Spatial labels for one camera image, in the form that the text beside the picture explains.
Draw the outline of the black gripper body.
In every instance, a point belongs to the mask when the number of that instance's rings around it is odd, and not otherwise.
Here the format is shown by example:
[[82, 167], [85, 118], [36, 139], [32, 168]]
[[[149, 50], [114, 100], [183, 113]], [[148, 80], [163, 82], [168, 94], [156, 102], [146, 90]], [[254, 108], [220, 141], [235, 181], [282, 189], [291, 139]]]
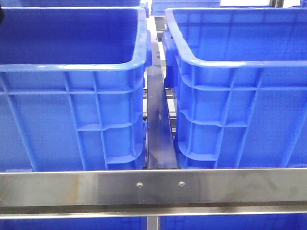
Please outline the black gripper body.
[[0, 7], [0, 24], [2, 24], [3, 20], [4, 20], [4, 12], [2, 7]]

